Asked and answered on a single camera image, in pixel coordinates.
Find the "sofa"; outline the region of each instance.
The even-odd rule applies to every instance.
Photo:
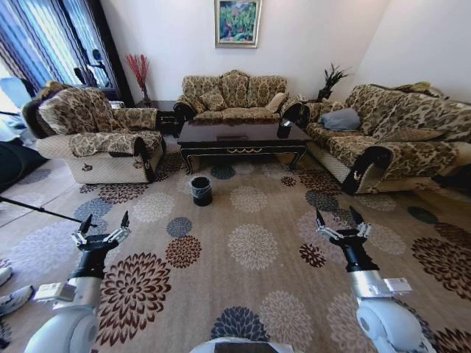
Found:
[[[200,124],[270,124],[281,118],[297,119],[302,107],[296,99],[287,98],[275,113],[266,109],[275,94],[286,92],[282,76],[249,76],[231,70],[221,76],[185,76],[182,89],[175,115]],[[201,101],[201,96],[213,90],[221,93],[224,109],[209,110]]]
[[[471,106],[378,85],[354,87],[345,102],[308,103],[308,150],[349,194],[436,189],[437,176],[471,164]],[[353,108],[355,131],[327,130],[321,114]]]
[[[165,151],[156,109],[112,109],[94,88],[48,84],[23,108],[45,158],[60,158],[76,182],[153,182]]]

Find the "carpet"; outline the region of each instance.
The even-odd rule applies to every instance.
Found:
[[[471,200],[449,190],[348,196],[306,155],[202,158],[187,176],[171,138],[150,185],[78,185],[50,161],[4,196],[85,218],[112,231],[126,210],[131,235],[106,260],[94,352],[189,352],[221,336],[290,343],[298,352],[374,352],[355,319],[341,251],[315,233],[315,207],[332,228],[350,227],[354,206],[373,224],[366,242],[383,277],[406,277],[398,298],[439,352],[471,350]],[[197,207],[188,182],[213,183]],[[77,224],[0,205],[0,289],[63,281],[79,260]],[[6,352],[22,352],[51,318],[30,302],[0,320]]]

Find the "potted plant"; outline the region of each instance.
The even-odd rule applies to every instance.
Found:
[[[149,61],[147,57],[143,54],[141,55],[126,55],[126,62],[131,67],[132,72],[134,73],[135,79],[138,81],[138,85],[142,90],[142,101],[145,107],[151,106],[151,101],[147,95],[146,87],[146,77],[147,71],[149,70]]]
[[[317,95],[317,101],[322,101],[323,98],[328,99],[332,94],[332,87],[335,86],[341,79],[344,77],[349,76],[346,74],[345,71],[348,69],[341,70],[340,65],[334,66],[334,64],[330,63],[330,70],[324,70],[325,74],[325,86],[323,89],[319,90],[319,94]]]

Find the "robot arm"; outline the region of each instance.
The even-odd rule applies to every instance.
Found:
[[[129,234],[128,213],[120,228],[111,234],[90,235],[92,215],[84,221],[72,239],[82,251],[80,264],[67,283],[41,285],[35,295],[39,302],[54,301],[58,314],[47,321],[29,340],[25,353],[89,353],[98,333],[96,310],[100,303],[100,285],[105,273],[107,253]]]
[[[333,230],[326,227],[317,210],[317,225],[321,235],[340,246],[347,259],[347,272],[352,280],[359,308],[358,324],[380,353],[435,352],[422,334],[420,323],[407,309],[392,300],[395,294],[411,291],[406,279],[383,279],[363,247],[371,224],[350,207],[356,229]]]

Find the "painting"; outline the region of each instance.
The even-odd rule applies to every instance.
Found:
[[[216,47],[257,48],[262,0],[214,0]]]

